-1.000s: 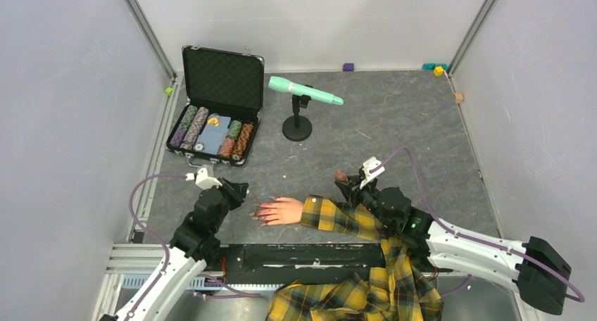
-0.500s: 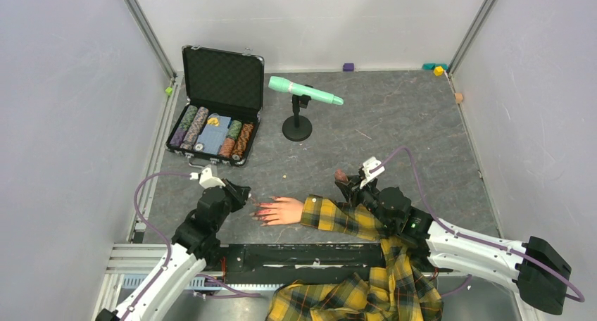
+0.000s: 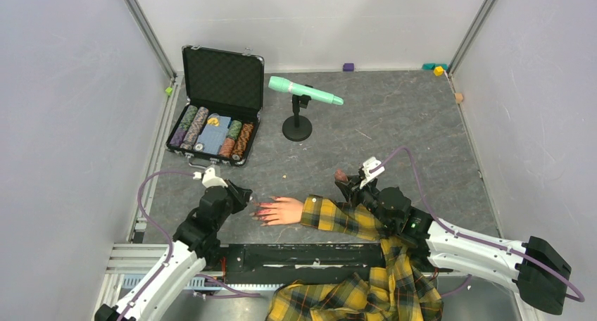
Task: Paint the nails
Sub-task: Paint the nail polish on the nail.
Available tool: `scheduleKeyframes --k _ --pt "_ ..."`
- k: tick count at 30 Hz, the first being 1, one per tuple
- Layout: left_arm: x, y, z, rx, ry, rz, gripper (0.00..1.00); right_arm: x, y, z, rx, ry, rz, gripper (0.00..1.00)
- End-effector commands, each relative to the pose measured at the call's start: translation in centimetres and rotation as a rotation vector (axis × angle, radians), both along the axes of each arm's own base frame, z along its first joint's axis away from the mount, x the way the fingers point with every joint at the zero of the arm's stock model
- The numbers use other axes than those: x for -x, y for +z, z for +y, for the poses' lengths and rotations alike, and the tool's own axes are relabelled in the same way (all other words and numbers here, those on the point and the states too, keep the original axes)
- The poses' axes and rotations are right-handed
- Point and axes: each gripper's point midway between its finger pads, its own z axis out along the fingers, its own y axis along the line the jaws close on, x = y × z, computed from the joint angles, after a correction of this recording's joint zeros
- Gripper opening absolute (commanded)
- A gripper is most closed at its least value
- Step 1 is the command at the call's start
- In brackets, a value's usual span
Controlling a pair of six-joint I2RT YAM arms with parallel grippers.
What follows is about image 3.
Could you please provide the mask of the pink nail polish bottle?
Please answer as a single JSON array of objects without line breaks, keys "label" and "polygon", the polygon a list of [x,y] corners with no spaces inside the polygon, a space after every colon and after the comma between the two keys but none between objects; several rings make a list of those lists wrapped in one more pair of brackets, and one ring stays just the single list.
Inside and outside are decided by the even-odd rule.
[{"label": "pink nail polish bottle", "polygon": [[346,175],[346,173],[344,171],[338,169],[334,173],[334,180],[336,182],[347,183],[348,182],[348,176]]}]

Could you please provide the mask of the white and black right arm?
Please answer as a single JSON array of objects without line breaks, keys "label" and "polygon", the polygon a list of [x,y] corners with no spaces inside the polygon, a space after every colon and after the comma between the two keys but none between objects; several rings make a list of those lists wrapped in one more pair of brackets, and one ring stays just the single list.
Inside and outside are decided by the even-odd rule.
[{"label": "white and black right arm", "polygon": [[383,237],[397,237],[409,248],[411,268],[479,277],[510,289],[533,308],[562,314],[572,268],[546,240],[500,239],[460,229],[412,206],[398,187],[362,186],[357,176],[335,184],[351,207],[364,208],[380,222]]}]

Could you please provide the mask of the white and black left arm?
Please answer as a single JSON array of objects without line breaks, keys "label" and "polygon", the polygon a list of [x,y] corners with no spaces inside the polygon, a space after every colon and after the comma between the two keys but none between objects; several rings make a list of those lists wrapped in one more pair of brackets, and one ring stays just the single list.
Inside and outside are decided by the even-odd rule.
[{"label": "white and black left arm", "polygon": [[247,207],[252,194],[229,180],[207,186],[199,206],[179,225],[147,274],[125,297],[99,306],[93,319],[161,320],[192,278],[220,264],[217,234],[230,215]]}]

